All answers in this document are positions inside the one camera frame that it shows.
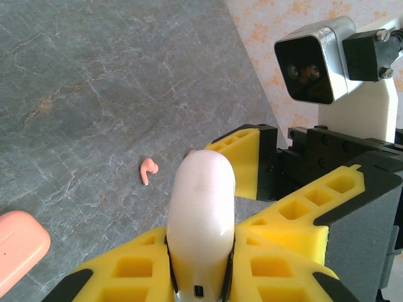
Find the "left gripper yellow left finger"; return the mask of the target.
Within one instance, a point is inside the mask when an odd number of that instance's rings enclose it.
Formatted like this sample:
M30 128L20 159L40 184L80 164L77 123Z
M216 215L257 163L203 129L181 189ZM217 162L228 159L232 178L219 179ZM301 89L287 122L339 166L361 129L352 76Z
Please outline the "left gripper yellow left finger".
M78 266L44 301L174 301L166 229L157 227Z

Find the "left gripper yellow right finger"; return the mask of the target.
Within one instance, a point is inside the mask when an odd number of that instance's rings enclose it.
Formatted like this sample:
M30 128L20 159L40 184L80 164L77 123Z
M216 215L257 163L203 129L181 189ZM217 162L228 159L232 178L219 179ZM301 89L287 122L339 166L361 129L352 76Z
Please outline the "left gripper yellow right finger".
M236 228L231 301L358 301L329 268Z

